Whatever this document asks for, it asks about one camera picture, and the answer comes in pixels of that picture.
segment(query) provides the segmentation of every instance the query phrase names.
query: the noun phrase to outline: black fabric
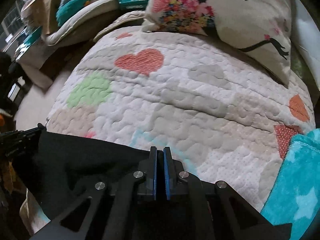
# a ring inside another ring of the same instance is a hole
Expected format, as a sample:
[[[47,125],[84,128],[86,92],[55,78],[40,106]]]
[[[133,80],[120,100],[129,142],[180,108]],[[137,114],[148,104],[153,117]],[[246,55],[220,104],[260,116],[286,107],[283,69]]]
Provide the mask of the black fabric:
[[[21,65],[17,62],[12,62],[8,68],[8,74],[12,79],[18,79],[19,77],[22,77],[24,80],[27,79],[26,73]]]
[[[11,57],[8,54],[0,51],[0,75],[7,75],[10,65]]]
[[[148,151],[44,130],[38,150],[16,157],[13,167],[52,220],[86,190],[85,185],[117,182],[148,157]]]

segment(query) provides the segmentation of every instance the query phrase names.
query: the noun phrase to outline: white quilt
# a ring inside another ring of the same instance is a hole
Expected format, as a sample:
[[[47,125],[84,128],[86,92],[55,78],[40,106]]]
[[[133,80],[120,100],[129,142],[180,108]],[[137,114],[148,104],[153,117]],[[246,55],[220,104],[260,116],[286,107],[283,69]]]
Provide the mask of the white quilt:
[[[99,40],[48,118],[51,132],[169,146],[187,171],[226,181],[258,211],[291,136],[315,128],[307,87],[293,72],[285,88],[221,41],[138,26]]]

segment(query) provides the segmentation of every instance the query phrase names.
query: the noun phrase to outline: white star pattern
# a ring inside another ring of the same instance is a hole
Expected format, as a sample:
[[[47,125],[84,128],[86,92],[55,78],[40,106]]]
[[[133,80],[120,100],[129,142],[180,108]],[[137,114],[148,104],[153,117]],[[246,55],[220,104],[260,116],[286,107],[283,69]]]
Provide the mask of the white star pattern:
[[[298,210],[294,214],[293,219],[298,220],[300,218],[306,217],[308,219],[312,218],[312,214],[315,210],[318,199],[316,197],[315,188],[313,187],[307,195],[296,196],[296,203],[298,205]]]

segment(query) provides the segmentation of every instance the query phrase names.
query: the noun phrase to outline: pink heart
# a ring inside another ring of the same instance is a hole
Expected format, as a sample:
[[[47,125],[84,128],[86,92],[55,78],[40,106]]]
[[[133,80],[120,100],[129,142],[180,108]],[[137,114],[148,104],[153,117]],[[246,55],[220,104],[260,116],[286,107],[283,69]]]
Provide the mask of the pink heart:
[[[135,71],[148,76],[151,72],[157,71],[163,65],[164,56],[157,49],[144,49],[136,56],[127,54],[115,61],[119,68]]]

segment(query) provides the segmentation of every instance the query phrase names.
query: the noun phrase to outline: fluffy teal fabric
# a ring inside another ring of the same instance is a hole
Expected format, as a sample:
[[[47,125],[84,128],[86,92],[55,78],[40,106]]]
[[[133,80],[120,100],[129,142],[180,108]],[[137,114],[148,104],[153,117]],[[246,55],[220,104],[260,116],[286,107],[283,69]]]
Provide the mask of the fluffy teal fabric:
[[[71,0],[65,5],[59,7],[56,13],[58,26],[61,27],[67,20],[69,20],[78,11],[84,8],[84,4],[90,0]]]
[[[25,40],[24,44],[30,46],[34,44],[41,36],[42,27],[37,28],[33,33],[31,33]]]
[[[273,225],[292,223],[298,240],[320,208],[320,129],[292,137],[288,153],[261,214]]]

